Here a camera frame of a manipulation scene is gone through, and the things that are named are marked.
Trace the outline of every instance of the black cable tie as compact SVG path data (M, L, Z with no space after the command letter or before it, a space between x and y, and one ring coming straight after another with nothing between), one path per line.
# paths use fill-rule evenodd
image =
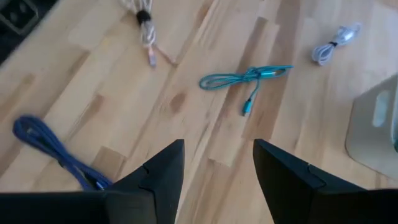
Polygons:
M149 12L147 12L146 10L141 10L141 11L139 11L139 12L137 12L137 14L136 14L136 18L137 18L137 21L138 21L138 24L141 26L141 24L143 23L143 22L146 22L146 21L150 21L152 18L150 17L150 14L149 14Z
M329 42L329 44L333 45L334 47L337 47L337 45L338 45L336 42L333 42L333 41Z

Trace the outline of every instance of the turquoise usb cable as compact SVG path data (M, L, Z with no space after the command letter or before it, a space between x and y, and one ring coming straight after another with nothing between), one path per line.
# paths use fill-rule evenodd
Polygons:
M256 81L256 87L250 97L243 104L242 114L245 116L250 113L254 98L260 88L260 80L279 78L284 75L293 65L275 65L264 67L250 67L244 74L212 74L203 77L199 81L199 86L203 90L219 90L239 83Z

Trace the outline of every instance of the wooden table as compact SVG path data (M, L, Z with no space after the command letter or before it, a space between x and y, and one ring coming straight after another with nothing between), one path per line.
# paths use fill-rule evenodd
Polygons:
M347 156L352 102L398 67L398 13L374 0L154 0L159 54L151 69L135 18L117 0L64 0L0 70L0 191L78 190L58 163L13 137L35 114L71 153L117 180L185 139L177 223L271 223L252 162L252 140L271 143L360 186L398 182ZM310 60L339 25L360 36L324 67ZM253 85L203 91L209 73L294 64Z

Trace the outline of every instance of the white cable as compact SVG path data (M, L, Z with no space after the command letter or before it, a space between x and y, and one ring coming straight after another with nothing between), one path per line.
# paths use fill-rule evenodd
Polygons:
M150 13L150 10L152 9L152 0L121 0L121 2L135 15L137 15L137 13L140 11L146 11ZM156 31L152 19L144 21L141 24L141 42L145 48L148 48L149 63L153 67L156 65L155 55L152 50L152 46L155 44L155 41Z
M341 26L331 42L313 50L312 60L321 66L325 65L333 56L335 47L350 43L358 35L360 30L360 23L355 23L352 27Z

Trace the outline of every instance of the blue cable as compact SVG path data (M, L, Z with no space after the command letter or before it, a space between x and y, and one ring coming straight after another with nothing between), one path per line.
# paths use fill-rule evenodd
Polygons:
M260 88L260 80L279 78L291 68L293 68L293 65L276 65L250 67L244 74L212 74L203 77L199 81L199 86L203 90L219 90L239 83L248 83L254 80L257 81L256 88L252 91L249 99L243 105L242 114L244 116L247 113L250 113L254 97Z
M79 181L83 190L103 190L112 184L104 175L70 155L51 129L39 118L31 115L21 116L14 122L12 132L22 142L58 160L58 163Z

